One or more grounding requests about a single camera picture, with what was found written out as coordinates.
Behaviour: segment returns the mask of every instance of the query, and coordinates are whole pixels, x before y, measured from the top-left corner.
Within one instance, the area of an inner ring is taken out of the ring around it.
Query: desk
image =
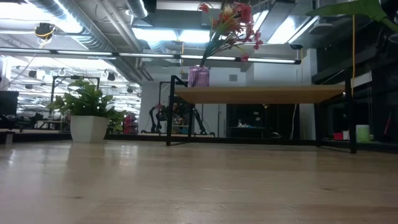
[[[345,92],[347,104],[347,116],[350,121],[349,135],[351,153],[356,153],[356,133],[352,118],[353,99],[351,95],[351,79],[346,75],[345,85],[310,85],[310,86],[273,86],[273,87],[191,87],[175,88],[175,85],[184,85],[176,75],[172,75],[170,82],[169,113],[167,118],[166,145],[171,144],[172,132],[172,108],[174,96],[177,95],[191,104],[189,126],[192,127],[193,109],[196,103],[227,103],[227,104],[299,104],[313,103],[315,107],[315,132],[316,145],[321,144],[321,132],[319,122],[318,104],[333,96]],[[192,129],[188,129],[188,137],[192,135]]]

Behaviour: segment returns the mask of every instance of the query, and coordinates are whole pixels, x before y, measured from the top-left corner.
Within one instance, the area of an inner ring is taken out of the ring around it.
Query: black metal stand
[[[170,81],[169,112],[167,113],[166,146],[170,146],[172,141],[173,104],[174,104],[175,85],[183,85],[185,87],[188,87],[188,84],[186,82],[182,81],[178,76],[172,75],[172,79]],[[189,127],[188,127],[189,137],[192,134],[192,118],[193,118],[192,112],[194,107],[195,105],[191,105],[190,109]]]
[[[355,130],[355,121],[353,119],[354,114],[354,100],[351,92],[351,75],[346,72],[345,78],[345,98],[346,98],[346,112],[347,112],[347,120],[349,122],[348,132],[349,132],[349,153],[356,154],[356,130]]]

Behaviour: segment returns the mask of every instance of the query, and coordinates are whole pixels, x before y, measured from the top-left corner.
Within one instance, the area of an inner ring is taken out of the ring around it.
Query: light wood floor
[[[0,223],[398,223],[398,156],[164,142],[0,146]]]

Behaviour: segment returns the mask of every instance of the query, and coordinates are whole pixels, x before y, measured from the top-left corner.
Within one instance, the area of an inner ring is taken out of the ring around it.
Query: flower bouquet
[[[199,10],[209,12],[207,4],[201,4]],[[190,86],[208,86],[209,71],[203,67],[208,57],[223,50],[238,48],[242,51],[241,61],[247,62],[249,55],[240,45],[255,41],[254,49],[258,50],[262,44],[261,33],[253,31],[251,6],[240,2],[225,4],[218,18],[210,16],[211,29],[205,53],[198,66],[190,68],[188,84]]]

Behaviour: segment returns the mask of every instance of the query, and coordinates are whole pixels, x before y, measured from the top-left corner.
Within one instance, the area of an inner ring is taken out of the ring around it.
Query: potted plant
[[[208,13],[209,6],[201,4],[199,10]],[[226,3],[217,18],[210,17],[209,41],[199,65],[191,67],[188,74],[189,87],[209,86],[209,70],[204,67],[208,57],[233,47],[242,51],[241,61],[247,62],[249,55],[240,45],[254,41],[254,50],[262,44],[261,33],[253,30],[251,6],[240,2]]]
[[[48,105],[51,109],[59,109],[61,113],[70,111],[70,132],[75,142],[101,142],[106,134],[109,119],[118,119],[123,114],[114,107],[106,109],[113,96],[103,96],[101,90],[94,85],[77,80],[70,86],[77,86],[78,97],[69,93],[55,97],[55,102]]]

